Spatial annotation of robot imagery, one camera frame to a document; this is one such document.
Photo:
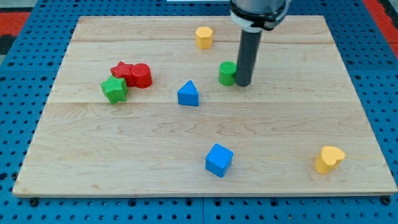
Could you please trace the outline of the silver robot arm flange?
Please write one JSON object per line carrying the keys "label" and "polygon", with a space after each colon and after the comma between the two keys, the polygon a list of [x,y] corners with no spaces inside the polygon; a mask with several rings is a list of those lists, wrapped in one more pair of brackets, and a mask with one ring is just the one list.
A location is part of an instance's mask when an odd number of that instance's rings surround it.
{"label": "silver robot arm flange", "polygon": [[231,20],[250,33],[270,31],[287,15],[292,0],[230,0]]}

